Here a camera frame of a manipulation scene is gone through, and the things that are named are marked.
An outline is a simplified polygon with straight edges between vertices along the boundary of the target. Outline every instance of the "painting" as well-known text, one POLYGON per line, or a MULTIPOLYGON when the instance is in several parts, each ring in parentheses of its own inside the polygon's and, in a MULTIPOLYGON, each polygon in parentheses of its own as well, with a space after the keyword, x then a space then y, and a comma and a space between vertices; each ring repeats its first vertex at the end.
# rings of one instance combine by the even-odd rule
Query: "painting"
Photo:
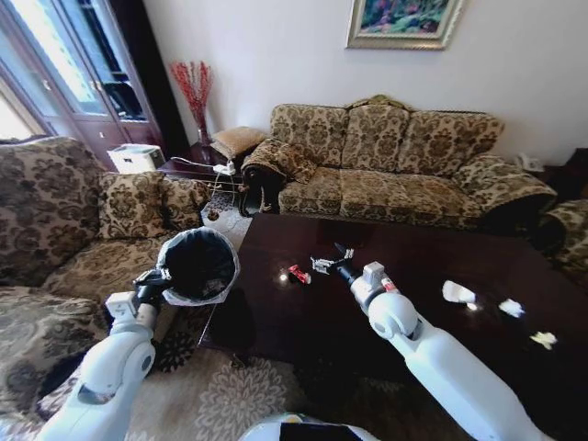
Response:
POLYGON ((466 0, 354 0, 347 48, 443 50, 466 0))

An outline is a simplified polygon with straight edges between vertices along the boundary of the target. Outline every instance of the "wall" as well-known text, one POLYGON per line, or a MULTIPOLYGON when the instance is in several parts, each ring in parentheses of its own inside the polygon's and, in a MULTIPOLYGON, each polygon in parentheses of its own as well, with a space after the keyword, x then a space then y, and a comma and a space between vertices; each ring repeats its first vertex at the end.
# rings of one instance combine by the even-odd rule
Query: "wall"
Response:
MULTIPOLYGON (((212 130, 267 130, 278 103, 384 93, 422 109, 488 111, 497 147, 548 164, 588 147, 588 1, 469 0, 445 51, 346 50, 352 0, 144 0, 165 62, 205 60, 212 130)), ((198 138, 175 89, 188 138, 198 138)))

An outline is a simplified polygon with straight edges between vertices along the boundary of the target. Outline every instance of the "crumpled paper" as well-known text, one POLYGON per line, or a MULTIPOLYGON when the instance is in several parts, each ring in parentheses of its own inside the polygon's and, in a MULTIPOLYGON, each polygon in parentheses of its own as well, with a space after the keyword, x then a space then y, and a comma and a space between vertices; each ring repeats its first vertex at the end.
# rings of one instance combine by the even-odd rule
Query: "crumpled paper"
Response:
POLYGON ((535 335, 531 335, 530 338, 534 342, 543 345, 548 351, 550 351, 552 346, 558 342, 558 339, 555 338, 555 335, 552 333, 536 333, 535 335))
POLYGON ((498 305, 501 311, 506 312, 508 315, 512 315, 517 319, 525 313, 523 306, 518 302, 512 299, 507 299, 503 301, 500 305, 498 305))
POLYGON ((442 290, 443 298, 453 303, 474 303, 476 301, 476 294, 451 280, 446 280, 442 290))

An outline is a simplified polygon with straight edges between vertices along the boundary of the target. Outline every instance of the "throw pillow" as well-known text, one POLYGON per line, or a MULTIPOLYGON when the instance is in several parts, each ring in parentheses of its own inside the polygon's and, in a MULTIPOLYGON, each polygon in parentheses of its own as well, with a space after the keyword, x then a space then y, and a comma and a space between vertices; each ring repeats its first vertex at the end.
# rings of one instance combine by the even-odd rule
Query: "throw pillow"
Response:
POLYGON ((202 226, 200 212, 210 200, 210 192, 197 180, 165 177, 162 199, 166 226, 181 232, 202 226))
POLYGON ((100 177, 98 201, 103 239, 155 237, 168 231, 162 217, 161 172, 100 177))
POLYGON ((220 131, 214 134, 212 138, 215 140, 212 147, 227 159, 233 159, 235 156, 255 147, 267 138, 267 135, 251 127, 237 127, 220 131))

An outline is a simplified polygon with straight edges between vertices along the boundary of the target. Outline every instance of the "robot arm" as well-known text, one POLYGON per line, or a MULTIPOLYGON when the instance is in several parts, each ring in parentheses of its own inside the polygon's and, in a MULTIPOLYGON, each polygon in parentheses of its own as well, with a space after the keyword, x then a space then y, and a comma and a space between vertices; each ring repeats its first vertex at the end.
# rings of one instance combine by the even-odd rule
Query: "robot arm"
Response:
POLYGON ((376 334, 401 353, 408 369, 473 438, 550 439, 533 424, 504 381, 451 334, 435 328, 416 311, 394 287, 384 266, 373 262, 360 274, 350 258, 321 260, 321 270, 344 278, 376 334))
POLYGON ((122 441, 131 405, 151 369, 151 343, 161 292, 169 274, 151 270, 135 280, 136 291, 107 300, 114 318, 110 335, 84 357, 80 378, 63 407, 43 426, 40 441, 122 441))

